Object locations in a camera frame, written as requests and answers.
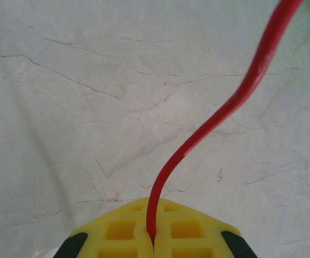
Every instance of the marble surface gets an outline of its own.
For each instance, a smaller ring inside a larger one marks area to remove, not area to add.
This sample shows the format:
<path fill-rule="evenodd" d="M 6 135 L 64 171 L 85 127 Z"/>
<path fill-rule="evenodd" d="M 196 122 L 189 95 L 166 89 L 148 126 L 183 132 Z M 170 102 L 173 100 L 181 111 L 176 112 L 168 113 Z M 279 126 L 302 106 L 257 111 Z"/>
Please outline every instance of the marble surface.
<path fill-rule="evenodd" d="M 52 257 L 149 196 L 238 87 L 275 4 L 0 0 L 0 257 Z M 239 228 L 259 257 L 310 257 L 310 1 L 162 197 Z"/>

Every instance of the black rubber edge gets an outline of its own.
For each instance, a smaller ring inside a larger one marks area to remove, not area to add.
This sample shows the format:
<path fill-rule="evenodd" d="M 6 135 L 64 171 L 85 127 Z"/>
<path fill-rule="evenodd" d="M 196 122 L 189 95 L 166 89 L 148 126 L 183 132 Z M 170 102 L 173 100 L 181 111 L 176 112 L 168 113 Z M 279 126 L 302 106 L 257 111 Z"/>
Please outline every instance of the black rubber edge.
<path fill-rule="evenodd" d="M 87 237 L 87 233 L 78 233 L 67 238 L 53 258 L 77 258 Z"/>
<path fill-rule="evenodd" d="M 244 238 L 229 231 L 221 232 L 221 235 L 235 258 L 257 258 Z"/>

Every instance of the red wire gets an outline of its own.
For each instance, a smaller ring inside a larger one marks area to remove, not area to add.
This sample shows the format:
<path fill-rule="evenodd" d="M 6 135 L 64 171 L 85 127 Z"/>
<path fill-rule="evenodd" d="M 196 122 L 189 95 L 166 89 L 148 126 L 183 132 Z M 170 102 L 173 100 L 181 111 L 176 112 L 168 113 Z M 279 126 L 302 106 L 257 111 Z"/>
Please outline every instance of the red wire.
<path fill-rule="evenodd" d="M 156 236 L 157 206 L 161 191 L 169 175 L 203 138 L 243 105 L 254 92 L 274 56 L 286 27 L 302 2 L 303 0 L 281 0 L 279 2 L 267 24 L 253 61 L 239 88 L 212 117 L 182 144 L 160 171 L 150 193 L 146 214 L 146 229 L 153 245 Z"/>

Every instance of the cable insulation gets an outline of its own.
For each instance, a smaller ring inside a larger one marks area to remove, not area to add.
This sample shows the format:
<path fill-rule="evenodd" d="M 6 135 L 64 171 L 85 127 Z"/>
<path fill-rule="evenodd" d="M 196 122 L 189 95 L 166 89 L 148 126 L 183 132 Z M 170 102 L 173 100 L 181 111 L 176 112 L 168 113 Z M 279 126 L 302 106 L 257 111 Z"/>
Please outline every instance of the cable insulation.
<path fill-rule="evenodd" d="M 211 118 L 204 122 L 203 125 L 182 144 L 160 171 L 150 193 L 146 214 L 146 229 L 153 245 L 156 236 L 157 206 L 162 189 L 169 175 L 203 138 L 243 105 L 254 92 L 268 69 L 286 27 L 302 2 L 303 0 L 281 0 L 279 2 L 267 24 L 253 61 L 239 88 Z"/>

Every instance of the yellow plastic part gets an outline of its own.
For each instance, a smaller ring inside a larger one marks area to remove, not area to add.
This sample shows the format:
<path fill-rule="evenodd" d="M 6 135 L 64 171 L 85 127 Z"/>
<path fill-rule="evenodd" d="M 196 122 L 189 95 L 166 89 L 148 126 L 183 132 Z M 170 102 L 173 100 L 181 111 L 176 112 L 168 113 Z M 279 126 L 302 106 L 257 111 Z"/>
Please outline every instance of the yellow plastic part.
<path fill-rule="evenodd" d="M 115 209 L 76 229 L 87 233 L 77 258 L 233 258 L 221 232 L 241 236 L 233 226 L 160 199 L 153 249 L 146 232 L 148 198 Z"/>

